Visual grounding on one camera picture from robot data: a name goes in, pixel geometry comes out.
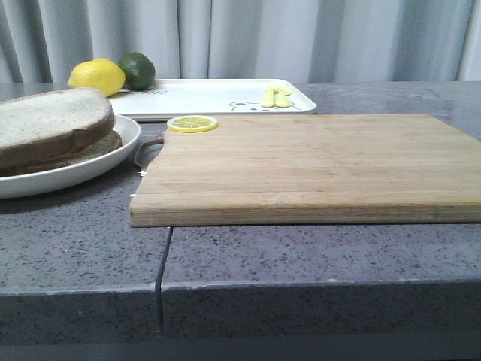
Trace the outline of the white round plate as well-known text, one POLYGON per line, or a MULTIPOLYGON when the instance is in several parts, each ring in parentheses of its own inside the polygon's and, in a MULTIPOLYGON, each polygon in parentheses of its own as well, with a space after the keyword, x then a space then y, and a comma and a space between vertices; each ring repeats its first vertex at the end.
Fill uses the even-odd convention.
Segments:
POLYGON ((92 180, 124 161, 134 150, 141 133, 133 119, 117 115, 114 130, 120 135, 122 146, 108 154, 70 166, 1 179, 1 198, 12 199, 61 190, 92 180))

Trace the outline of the bread slice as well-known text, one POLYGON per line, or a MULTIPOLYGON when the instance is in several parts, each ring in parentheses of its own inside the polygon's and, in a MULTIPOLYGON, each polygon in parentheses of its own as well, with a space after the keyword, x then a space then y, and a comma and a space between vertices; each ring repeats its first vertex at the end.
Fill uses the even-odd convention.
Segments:
POLYGON ((109 100, 93 88, 51 91, 1 103, 1 173, 79 156, 113 135, 109 100))
POLYGON ((112 130, 107 136, 100 141, 89 145, 84 151, 70 156, 61 156, 57 159, 31 164, 14 166, 1 169, 1 177, 10 177, 22 174, 31 174, 41 171, 48 171, 56 168, 62 168, 74 165, 80 162, 94 159, 99 156, 108 154, 117 150, 122 146, 122 139, 116 131, 112 130))

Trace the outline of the white bear print tray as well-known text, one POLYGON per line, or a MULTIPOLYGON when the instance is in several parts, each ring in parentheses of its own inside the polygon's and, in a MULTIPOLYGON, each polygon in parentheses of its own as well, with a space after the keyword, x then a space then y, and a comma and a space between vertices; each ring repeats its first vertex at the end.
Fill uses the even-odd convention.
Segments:
POLYGON ((148 90, 121 90, 109 98, 116 114, 138 122, 159 122, 189 114, 313 114, 316 104, 280 79, 157 79, 148 90), (287 108, 266 108, 261 100, 268 87, 288 94, 287 108))

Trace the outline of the wooden cutting board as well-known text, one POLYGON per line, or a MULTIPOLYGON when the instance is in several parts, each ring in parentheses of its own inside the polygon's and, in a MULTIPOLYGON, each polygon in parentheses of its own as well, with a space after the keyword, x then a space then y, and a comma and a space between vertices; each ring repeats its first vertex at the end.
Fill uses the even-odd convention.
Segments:
POLYGON ((480 142, 424 114, 224 116, 168 130, 131 224, 469 223, 480 142))

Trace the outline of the lemon slice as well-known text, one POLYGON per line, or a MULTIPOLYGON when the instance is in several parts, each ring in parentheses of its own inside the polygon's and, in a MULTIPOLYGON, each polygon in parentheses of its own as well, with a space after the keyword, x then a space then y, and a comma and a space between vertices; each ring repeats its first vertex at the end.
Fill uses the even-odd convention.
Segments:
POLYGON ((217 126, 217 119, 201 115, 175 117, 167 122, 167 127, 170 130, 184 133, 206 132, 215 129, 217 126))

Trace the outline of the green lime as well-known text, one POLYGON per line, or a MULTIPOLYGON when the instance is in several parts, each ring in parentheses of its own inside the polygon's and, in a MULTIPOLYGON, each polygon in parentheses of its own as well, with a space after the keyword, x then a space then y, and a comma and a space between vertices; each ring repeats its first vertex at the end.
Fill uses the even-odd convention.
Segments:
POLYGON ((153 85, 156 68, 144 54, 139 52, 124 54, 120 58, 118 66, 126 75, 126 89, 146 90, 153 85))

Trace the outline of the yellow lemon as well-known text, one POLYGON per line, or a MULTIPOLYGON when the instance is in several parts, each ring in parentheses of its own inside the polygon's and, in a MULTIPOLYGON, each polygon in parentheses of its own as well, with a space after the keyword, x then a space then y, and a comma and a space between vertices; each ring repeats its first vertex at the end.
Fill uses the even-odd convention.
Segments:
POLYGON ((68 86, 94 88, 105 96, 112 96, 123 88, 125 81, 125 73, 115 62, 100 58, 76 65, 68 79, 68 86))

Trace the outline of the grey pleated curtain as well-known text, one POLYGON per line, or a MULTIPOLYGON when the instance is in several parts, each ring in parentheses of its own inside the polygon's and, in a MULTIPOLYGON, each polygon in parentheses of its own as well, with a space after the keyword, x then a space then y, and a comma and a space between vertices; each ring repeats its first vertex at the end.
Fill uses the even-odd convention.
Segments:
POLYGON ((478 1, 3 1, 1 79, 144 53, 160 78, 480 78, 478 1))

